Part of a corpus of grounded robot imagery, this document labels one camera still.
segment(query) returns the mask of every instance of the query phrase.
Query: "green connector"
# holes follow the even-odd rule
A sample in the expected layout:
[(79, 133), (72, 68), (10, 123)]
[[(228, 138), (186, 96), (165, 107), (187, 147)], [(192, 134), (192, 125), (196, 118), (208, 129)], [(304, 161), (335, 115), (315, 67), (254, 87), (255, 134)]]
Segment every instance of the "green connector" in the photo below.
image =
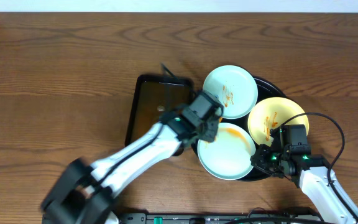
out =
[(162, 224), (162, 217), (155, 217), (154, 224)]

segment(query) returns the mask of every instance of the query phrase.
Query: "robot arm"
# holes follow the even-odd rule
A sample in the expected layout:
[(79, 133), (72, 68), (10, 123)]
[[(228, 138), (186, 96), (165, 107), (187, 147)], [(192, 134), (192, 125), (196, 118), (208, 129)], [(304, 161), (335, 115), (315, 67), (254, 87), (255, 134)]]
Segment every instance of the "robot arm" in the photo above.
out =
[[(274, 177), (290, 177), (316, 206), (325, 222), (355, 224), (356, 220), (328, 183), (328, 161), (311, 155), (311, 147), (302, 124), (282, 125), (271, 130), (272, 146), (260, 145), (251, 157), (251, 164)], [(345, 193), (333, 170), (334, 187), (346, 205), (358, 216), (358, 208)]]
[[(299, 181), (300, 189), (310, 198), (324, 221), (341, 224), (356, 223), (350, 212), (338, 199), (331, 186), (329, 186), (326, 177), (327, 171), (327, 167), (310, 167), (309, 170), (303, 170)], [(357, 206), (343, 190), (333, 170), (331, 171), (331, 180), (334, 181), (335, 188), (341, 194), (341, 197), (358, 214)]]
[(212, 142), (223, 105), (208, 92), (200, 92), (181, 113), (163, 114), (160, 122), (137, 141), (114, 155), (86, 166), (73, 161), (41, 204), (59, 224), (118, 224), (114, 199), (149, 167), (172, 156), (180, 146), (196, 139)]

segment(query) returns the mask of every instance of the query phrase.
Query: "wooden table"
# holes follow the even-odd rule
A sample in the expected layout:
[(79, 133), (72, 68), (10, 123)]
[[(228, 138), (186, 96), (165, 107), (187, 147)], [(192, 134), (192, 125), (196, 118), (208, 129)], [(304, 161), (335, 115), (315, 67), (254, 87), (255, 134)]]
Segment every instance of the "wooden table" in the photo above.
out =
[[(40, 223), (68, 163), (124, 146), (135, 82), (159, 63), (201, 88), (220, 65), (266, 78), (305, 111), (332, 116), (346, 148), (334, 170), (358, 205), (358, 14), (0, 13), (0, 223)], [(309, 117), (329, 161), (337, 129)], [(160, 162), (120, 197), (149, 212), (247, 213), (313, 206), (282, 179), (224, 181), (191, 150)]]

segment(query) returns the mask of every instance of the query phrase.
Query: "plate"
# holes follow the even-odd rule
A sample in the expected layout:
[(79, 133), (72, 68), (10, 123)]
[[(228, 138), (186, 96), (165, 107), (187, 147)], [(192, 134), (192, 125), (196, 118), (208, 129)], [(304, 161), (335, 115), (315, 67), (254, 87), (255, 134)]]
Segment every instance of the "plate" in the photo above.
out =
[(223, 118), (226, 119), (247, 115), (258, 99), (258, 88), (252, 75), (234, 65), (215, 68), (206, 77), (203, 90), (216, 96), (224, 105)]
[[(270, 146), (273, 138), (270, 130), (279, 127), (291, 117), (305, 111), (294, 101), (282, 97), (272, 97), (257, 103), (248, 117), (248, 131), (257, 144)], [(306, 135), (309, 133), (307, 116), (297, 117), (287, 124), (304, 124)]]
[(231, 123), (220, 123), (214, 142), (198, 141), (197, 153), (203, 167), (224, 180), (236, 180), (247, 175), (255, 154), (251, 136)]

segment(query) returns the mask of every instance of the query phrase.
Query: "orange sauce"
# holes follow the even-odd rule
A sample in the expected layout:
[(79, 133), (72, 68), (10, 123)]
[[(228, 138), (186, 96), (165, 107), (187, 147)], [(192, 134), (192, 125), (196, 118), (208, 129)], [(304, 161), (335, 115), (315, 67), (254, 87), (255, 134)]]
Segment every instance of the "orange sauce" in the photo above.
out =
[(246, 144), (247, 148), (250, 149), (247, 139), (239, 131), (237, 131), (236, 129), (232, 129), (232, 128), (225, 128), (224, 130), (235, 137), (241, 138), (241, 140), (244, 141), (244, 143)]
[(269, 117), (266, 117), (266, 141), (268, 141), (270, 139), (270, 129), (269, 129)]
[(277, 116), (277, 112), (274, 112), (272, 128), (276, 127), (276, 125), (278, 124), (278, 122), (274, 122), (274, 119), (276, 119), (276, 116)]
[(223, 89), (222, 89), (222, 99), (223, 99), (223, 104), (224, 107), (228, 107), (229, 103), (231, 103), (232, 105), (234, 105), (233, 102), (233, 92), (227, 88), (226, 85), (223, 85)]
[[(278, 122), (275, 122), (277, 116), (277, 112), (274, 112), (274, 116), (273, 116), (273, 122), (272, 122), (272, 128), (276, 127), (276, 125), (278, 124)], [(270, 139), (270, 128), (269, 128), (269, 124), (270, 124), (270, 119), (267, 116), (266, 120), (264, 121), (264, 133), (266, 133), (266, 141), (268, 141)]]

